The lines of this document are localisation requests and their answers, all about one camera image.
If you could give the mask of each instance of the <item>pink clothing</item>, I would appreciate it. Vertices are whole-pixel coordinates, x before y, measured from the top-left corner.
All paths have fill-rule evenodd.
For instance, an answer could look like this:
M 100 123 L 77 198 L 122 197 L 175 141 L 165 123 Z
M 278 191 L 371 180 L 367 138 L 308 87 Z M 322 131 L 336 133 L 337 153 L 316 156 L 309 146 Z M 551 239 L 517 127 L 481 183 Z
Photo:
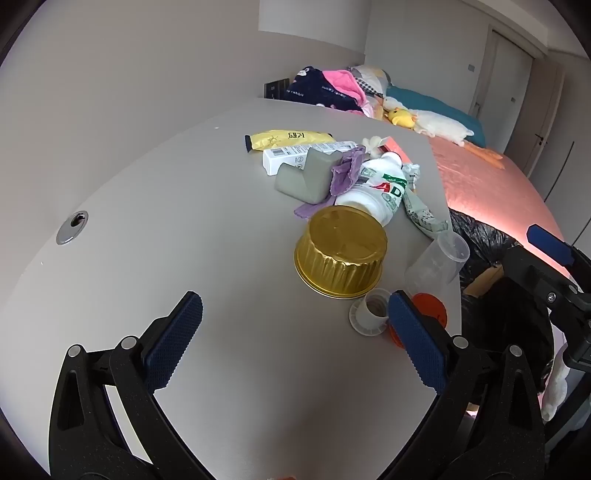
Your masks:
M 363 105 L 367 103 L 365 92 L 361 89 L 351 72 L 347 72 L 347 70 L 324 70 L 322 73 L 324 74 L 324 78 L 335 89 L 353 97 L 360 108 L 363 108 Z

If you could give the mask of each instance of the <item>gold aluminum container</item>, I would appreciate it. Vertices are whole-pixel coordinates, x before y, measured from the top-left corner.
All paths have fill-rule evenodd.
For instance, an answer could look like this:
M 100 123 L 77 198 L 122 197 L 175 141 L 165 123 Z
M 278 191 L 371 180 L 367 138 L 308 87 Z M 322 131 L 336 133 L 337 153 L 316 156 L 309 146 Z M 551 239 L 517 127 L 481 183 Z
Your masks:
M 371 215 L 345 205 L 323 208 L 295 247 L 302 280 L 334 299 L 362 297 L 382 275 L 386 232 Z

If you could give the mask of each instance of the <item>purple cloth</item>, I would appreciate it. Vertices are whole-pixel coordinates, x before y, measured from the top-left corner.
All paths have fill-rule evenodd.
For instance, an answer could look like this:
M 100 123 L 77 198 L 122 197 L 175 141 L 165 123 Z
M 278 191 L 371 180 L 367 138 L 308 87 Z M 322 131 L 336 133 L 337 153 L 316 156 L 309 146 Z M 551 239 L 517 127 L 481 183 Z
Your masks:
M 338 195 L 342 195 L 355 185 L 361 171 L 361 164 L 365 159 L 365 147 L 355 147 L 343 154 L 343 160 L 332 168 L 333 179 L 330 182 L 330 192 L 326 200 L 318 205 L 302 203 L 294 213 L 300 218 L 310 218 L 318 210 L 335 204 Z

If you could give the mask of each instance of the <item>orange lid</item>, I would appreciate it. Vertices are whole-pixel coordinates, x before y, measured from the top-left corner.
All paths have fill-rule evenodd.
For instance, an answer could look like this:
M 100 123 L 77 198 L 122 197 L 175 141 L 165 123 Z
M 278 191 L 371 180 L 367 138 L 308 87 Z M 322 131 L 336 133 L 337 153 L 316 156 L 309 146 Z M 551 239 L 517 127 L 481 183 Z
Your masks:
M 417 310 L 423 315 L 437 319 L 443 328 L 447 326 L 447 312 L 445 306 L 437 297 L 434 297 L 428 293 L 417 293 L 411 300 Z M 400 348 L 404 348 L 404 345 L 400 341 L 396 331 L 390 324 L 388 324 L 388 331 L 390 332 L 390 337 L 392 337 L 394 343 L 396 343 L 396 345 Z

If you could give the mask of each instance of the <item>white bottle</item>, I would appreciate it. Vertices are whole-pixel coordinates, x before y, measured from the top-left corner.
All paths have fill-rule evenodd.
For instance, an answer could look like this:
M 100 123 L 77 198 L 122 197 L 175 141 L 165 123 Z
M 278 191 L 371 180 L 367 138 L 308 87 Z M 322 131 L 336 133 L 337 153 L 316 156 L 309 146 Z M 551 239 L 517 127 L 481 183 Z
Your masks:
M 349 205 L 374 217 L 382 226 L 388 224 L 398 209 L 406 188 L 402 159 L 393 152 L 361 165 L 359 180 L 336 198 L 335 205 Z

